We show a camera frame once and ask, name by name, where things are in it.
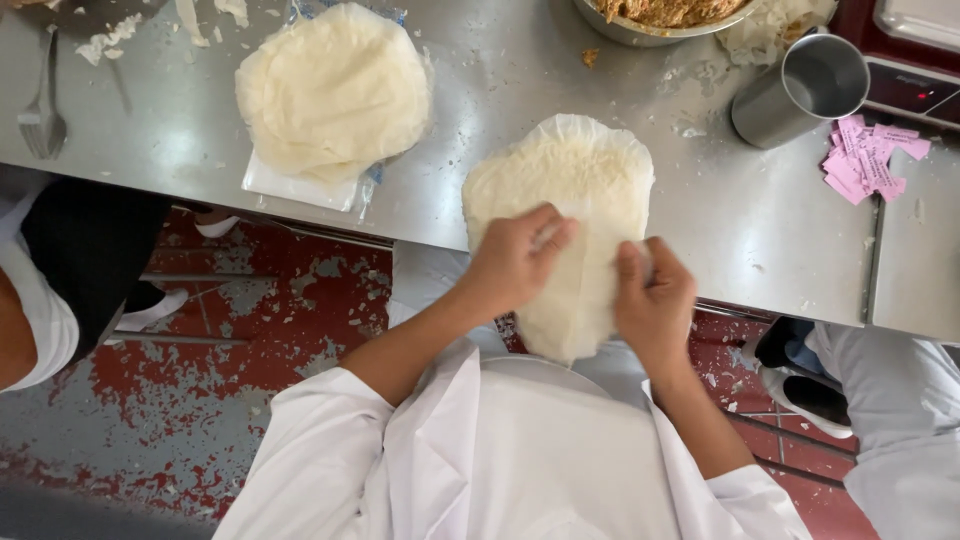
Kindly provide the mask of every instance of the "hand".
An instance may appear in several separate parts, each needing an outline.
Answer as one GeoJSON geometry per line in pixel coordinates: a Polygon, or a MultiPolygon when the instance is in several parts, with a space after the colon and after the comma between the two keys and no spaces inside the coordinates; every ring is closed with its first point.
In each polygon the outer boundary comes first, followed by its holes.
{"type": "Polygon", "coordinates": [[[620,336],[634,350],[653,383],[678,366],[689,367],[686,339],[693,321],[697,283],[658,237],[647,240],[654,278],[644,287],[644,260],[631,242],[617,254],[618,291],[614,307],[620,336]]]}
{"type": "Polygon", "coordinates": [[[543,289],[554,259],[577,233],[577,221],[549,203],[513,219],[494,219],[454,293],[469,298],[484,321],[513,311],[543,289]]]}

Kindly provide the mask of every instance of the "metal bowl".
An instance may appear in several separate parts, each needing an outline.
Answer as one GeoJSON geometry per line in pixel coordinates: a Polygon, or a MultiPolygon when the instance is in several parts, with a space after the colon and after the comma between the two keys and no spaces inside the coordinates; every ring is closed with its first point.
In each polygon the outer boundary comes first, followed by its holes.
{"type": "Polygon", "coordinates": [[[597,32],[614,41],[619,41],[624,45],[632,47],[662,47],[687,39],[688,37],[703,36],[713,34],[718,30],[723,30],[732,26],[752,13],[762,0],[748,0],[739,10],[733,12],[730,16],[721,19],[713,24],[704,26],[695,26],[693,28],[655,28],[634,22],[628,18],[616,16],[611,22],[607,22],[607,17],[597,11],[593,0],[573,0],[577,9],[584,16],[590,26],[597,32]]]}

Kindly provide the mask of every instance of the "stainless steel cup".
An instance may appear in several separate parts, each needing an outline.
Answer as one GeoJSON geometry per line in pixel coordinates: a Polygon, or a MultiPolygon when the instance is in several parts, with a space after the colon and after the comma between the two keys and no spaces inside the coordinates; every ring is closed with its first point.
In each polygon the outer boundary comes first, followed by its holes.
{"type": "Polygon", "coordinates": [[[733,127],[750,144],[776,148],[863,105],[870,71],[860,51],[831,34],[798,39],[783,60],[733,98],[733,127]]]}

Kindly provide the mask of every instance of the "black pants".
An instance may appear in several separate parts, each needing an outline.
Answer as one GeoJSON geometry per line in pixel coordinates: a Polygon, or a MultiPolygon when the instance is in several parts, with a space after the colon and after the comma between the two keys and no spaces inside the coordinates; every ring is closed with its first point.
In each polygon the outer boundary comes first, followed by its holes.
{"type": "Polygon", "coordinates": [[[37,270],[77,318],[71,361],[93,351],[135,288],[149,293],[137,281],[170,206],[161,195],[74,178],[36,199],[20,231],[37,270]]]}

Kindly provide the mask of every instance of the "fork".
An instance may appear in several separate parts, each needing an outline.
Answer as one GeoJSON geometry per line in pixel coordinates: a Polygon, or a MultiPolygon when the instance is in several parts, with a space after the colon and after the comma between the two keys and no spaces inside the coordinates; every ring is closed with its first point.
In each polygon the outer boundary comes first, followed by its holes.
{"type": "Polygon", "coordinates": [[[16,116],[20,134],[30,148],[31,154],[38,160],[54,160],[66,139],[66,123],[57,113],[54,105],[55,43],[57,29],[40,35],[40,50],[43,52],[43,65],[40,68],[40,84],[36,89],[34,101],[16,116]]]}

